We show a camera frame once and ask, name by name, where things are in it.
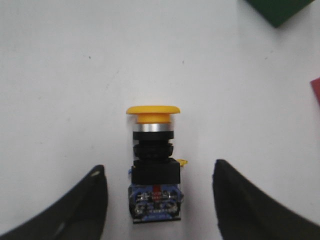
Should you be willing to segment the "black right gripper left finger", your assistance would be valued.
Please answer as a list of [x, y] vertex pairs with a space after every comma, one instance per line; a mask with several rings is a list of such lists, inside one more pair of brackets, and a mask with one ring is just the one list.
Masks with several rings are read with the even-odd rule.
[[96, 165], [58, 201], [1, 235], [2, 240], [99, 240], [108, 207], [103, 165]]

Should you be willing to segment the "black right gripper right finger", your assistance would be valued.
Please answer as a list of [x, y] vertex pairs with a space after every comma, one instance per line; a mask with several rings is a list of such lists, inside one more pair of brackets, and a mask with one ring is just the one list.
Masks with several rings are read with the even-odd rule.
[[215, 162], [212, 189], [224, 240], [318, 240], [320, 227], [275, 201], [224, 159]]

